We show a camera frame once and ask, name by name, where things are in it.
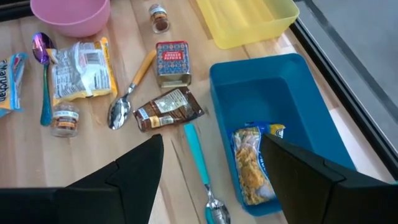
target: wooden tabletop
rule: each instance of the wooden tabletop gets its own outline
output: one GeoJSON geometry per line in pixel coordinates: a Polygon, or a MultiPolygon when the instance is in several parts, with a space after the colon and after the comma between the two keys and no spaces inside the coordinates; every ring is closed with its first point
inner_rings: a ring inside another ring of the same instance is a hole
{"type": "MultiPolygon", "coordinates": [[[[188,42],[193,74],[189,88],[206,111],[194,123],[200,130],[199,138],[213,193],[227,205],[232,223],[286,223],[286,220],[283,213],[254,218],[235,199],[209,93],[208,71],[214,63],[291,52],[302,54],[357,170],[381,180],[392,180],[291,31],[276,39],[221,50],[213,42],[196,0],[163,0],[172,26],[161,35],[154,34],[151,29],[148,8],[153,3],[157,1],[112,1],[112,15],[106,28],[84,40],[108,38],[119,94],[127,90],[146,53],[154,49],[157,42],[188,42]]],[[[52,137],[50,129],[40,125],[43,68],[31,52],[31,38],[38,31],[47,33],[58,48],[78,41],[58,34],[34,17],[0,23],[0,58],[16,52],[28,52],[30,57],[22,79],[21,105],[24,112],[13,112],[0,118],[0,187],[66,186],[105,166],[153,134],[160,133],[164,139],[164,165],[150,223],[205,223],[206,192],[182,126],[142,133],[135,119],[130,119],[120,130],[110,130],[106,125],[108,107],[113,100],[110,95],[75,101],[81,111],[79,134],[75,138],[52,137]]],[[[157,86],[154,69],[151,68],[131,97],[133,108],[165,91],[157,86]]]]}

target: brown snack bag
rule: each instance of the brown snack bag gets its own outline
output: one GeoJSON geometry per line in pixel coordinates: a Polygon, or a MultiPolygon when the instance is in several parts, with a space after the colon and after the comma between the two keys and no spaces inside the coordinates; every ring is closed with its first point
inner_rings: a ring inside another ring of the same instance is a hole
{"type": "Polygon", "coordinates": [[[169,124],[191,121],[204,114],[187,87],[178,87],[133,111],[138,128],[145,132],[169,124]]]}

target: food package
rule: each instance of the food package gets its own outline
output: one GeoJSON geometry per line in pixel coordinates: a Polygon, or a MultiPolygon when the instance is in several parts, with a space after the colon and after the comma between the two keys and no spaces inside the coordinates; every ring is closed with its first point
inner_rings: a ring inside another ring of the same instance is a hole
{"type": "Polygon", "coordinates": [[[145,132],[170,124],[191,121],[205,114],[188,87],[178,87],[149,101],[133,112],[145,132]]]}
{"type": "Polygon", "coordinates": [[[14,54],[0,62],[0,117],[21,110],[21,80],[26,53],[14,54]]]}
{"type": "Polygon", "coordinates": [[[273,134],[282,138],[284,128],[282,124],[247,123],[244,128],[235,130],[230,135],[246,205],[257,205],[275,198],[259,147],[262,134],[273,134]]]}
{"type": "Polygon", "coordinates": [[[53,62],[53,105],[109,93],[117,96],[106,38],[96,42],[78,42],[66,49],[46,50],[53,62]]]}

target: spice tin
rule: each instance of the spice tin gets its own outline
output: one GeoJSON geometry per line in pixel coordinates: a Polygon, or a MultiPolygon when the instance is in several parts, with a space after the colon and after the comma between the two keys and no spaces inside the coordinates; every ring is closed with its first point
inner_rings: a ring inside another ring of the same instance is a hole
{"type": "Polygon", "coordinates": [[[157,50],[157,83],[162,88],[191,84],[188,43],[186,41],[159,42],[157,50]]]}

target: snack bag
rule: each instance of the snack bag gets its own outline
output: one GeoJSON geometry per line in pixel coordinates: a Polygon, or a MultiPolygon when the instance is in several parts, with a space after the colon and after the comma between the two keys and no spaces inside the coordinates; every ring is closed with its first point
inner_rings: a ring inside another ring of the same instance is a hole
{"type": "Polygon", "coordinates": [[[78,42],[67,49],[46,49],[52,62],[53,105],[61,101],[118,94],[108,40],[78,42]]]}
{"type": "Polygon", "coordinates": [[[275,198],[259,146],[262,134],[271,133],[282,138],[284,128],[282,124],[248,123],[245,128],[238,129],[231,135],[231,146],[246,205],[257,205],[275,198]]]}
{"type": "Polygon", "coordinates": [[[0,62],[0,117],[16,110],[21,111],[21,80],[26,53],[14,54],[0,62]]]}

